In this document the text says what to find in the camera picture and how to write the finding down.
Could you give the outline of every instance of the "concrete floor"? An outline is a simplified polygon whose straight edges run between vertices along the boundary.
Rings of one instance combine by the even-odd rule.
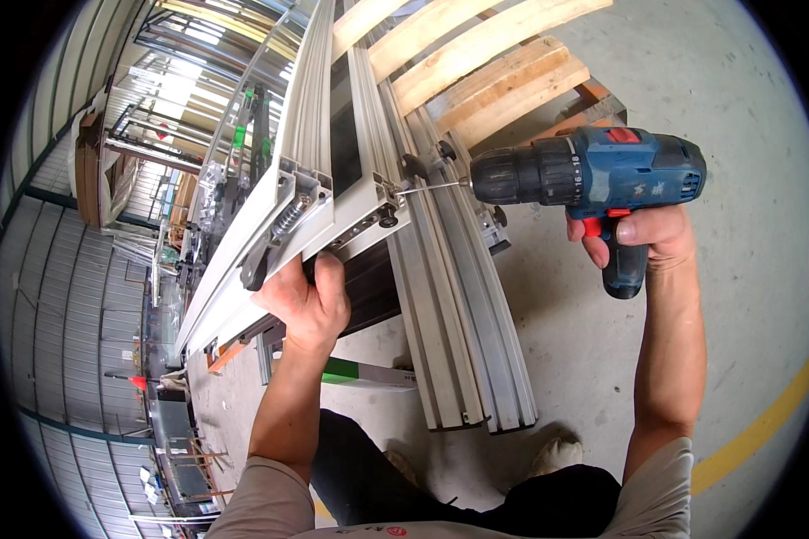
[[[809,124],[785,68],[737,3],[615,0],[551,34],[626,104],[630,124],[689,138],[706,154],[707,188],[689,205],[709,352],[693,444],[701,460],[758,417],[809,357]],[[485,146],[536,134],[555,113],[547,105]],[[495,264],[536,394],[535,428],[501,437],[480,429],[430,434],[415,391],[322,391],[324,406],[408,457],[440,500],[458,496],[456,505],[478,510],[502,501],[559,426],[581,437],[587,464],[620,477],[645,318],[643,294],[628,302],[605,295],[599,271],[567,242],[561,209],[509,207],[507,215],[512,248]],[[399,321],[368,331],[362,344],[342,346],[348,359],[401,362]],[[245,461],[262,394],[257,359],[248,349],[221,377],[190,371],[202,430],[231,455],[232,468],[217,473],[228,488]],[[808,411],[809,397],[761,450],[693,499],[696,537],[743,529]]]

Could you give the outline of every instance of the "green clip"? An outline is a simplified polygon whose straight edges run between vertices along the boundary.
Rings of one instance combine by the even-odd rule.
[[[242,147],[243,139],[246,137],[246,126],[238,126],[234,132],[234,143],[232,147]]]

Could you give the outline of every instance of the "spring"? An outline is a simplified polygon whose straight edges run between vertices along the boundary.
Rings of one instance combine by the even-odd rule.
[[[272,235],[281,238],[292,229],[303,213],[311,206],[311,196],[300,193],[297,200],[284,209],[279,219],[272,225]]]

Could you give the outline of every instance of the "black pants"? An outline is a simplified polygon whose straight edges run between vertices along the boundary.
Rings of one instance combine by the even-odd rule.
[[[614,516],[620,485],[579,464],[516,485],[487,512],[443,504],[410,483],[356,422],[321,410],[311,483],[342,526],[441,520],[526,537],[596,537]]]

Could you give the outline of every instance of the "yellow floor line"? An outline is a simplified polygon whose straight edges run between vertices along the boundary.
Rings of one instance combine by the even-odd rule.
[[[752,456],[794,413],[809,392],[809,358],[763,414],[733,440],[692,469],[692,495],[707,490]]]
[[[332,518],[333,520],[335,520],[333,516],[329,513],[329,509],[327,509],[327,506],[324,505],[324,502],[322,502],[319,499],[315,500],[315,514],[320,515],[321,517]]]

